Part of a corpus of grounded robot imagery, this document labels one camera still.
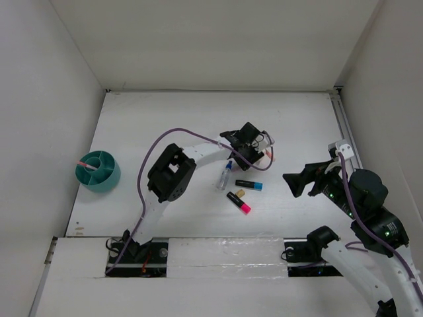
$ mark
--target small bottle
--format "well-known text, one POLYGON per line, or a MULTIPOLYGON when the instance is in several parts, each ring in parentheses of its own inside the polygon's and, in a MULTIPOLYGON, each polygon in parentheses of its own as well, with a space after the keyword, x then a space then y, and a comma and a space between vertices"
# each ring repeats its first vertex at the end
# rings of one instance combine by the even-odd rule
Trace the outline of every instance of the small bottle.
POLYGON ((227 181, 229 180, 229 176, 231 175, 231 169, 232 169, 232 161, 230 160, 227 164, 225 169, 222 172, 222 175, 220 176, 220 180, 217 183, 217 188, 219 190, 225 190, 227 181))

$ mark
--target blue marker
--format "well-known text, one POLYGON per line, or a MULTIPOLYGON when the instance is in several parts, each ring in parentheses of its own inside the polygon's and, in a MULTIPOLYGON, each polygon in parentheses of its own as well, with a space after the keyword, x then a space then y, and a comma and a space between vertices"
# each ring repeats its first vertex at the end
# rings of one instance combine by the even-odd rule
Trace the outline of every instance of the blue marker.
POLYGON ((263 183, 250 182, 249 180, 236 180, 235 185, 244 188, 251 188, 253 190, 262 190, 263 183))

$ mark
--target teal round container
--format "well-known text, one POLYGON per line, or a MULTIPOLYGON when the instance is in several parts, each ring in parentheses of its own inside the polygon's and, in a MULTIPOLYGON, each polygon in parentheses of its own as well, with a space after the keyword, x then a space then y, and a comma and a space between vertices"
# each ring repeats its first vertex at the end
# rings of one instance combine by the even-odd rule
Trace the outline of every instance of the teal round container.
POLYGON ((112 190, 119 182, 120 168, 110 153, 94 151, 80 160, 96 170, 77 165, 75 175, 78 181, 95 193, 105 193, 112 190))

